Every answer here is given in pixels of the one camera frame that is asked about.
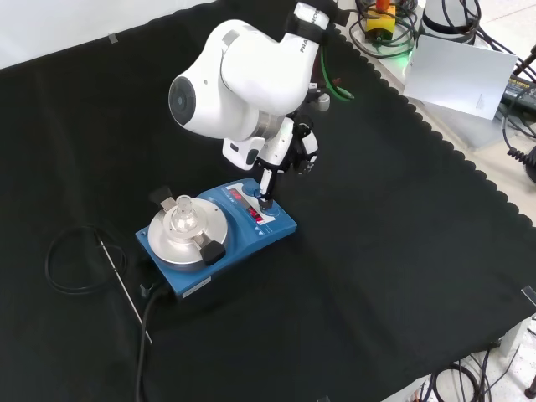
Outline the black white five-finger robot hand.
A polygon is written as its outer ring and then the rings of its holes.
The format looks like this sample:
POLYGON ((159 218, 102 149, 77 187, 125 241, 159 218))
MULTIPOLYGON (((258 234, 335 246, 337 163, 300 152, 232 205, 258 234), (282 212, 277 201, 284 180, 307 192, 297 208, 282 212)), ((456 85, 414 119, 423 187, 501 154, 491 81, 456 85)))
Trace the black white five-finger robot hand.
POLYGON ((313 133, 312 120, 298 116, 296 120, 285 117, 277 134, 267 141, 257 157, 263 168, 259 193, 260 208, 272 208, 277 175, 293 168, 296 173, 308 173, 317 160, 318 144, 313 133))

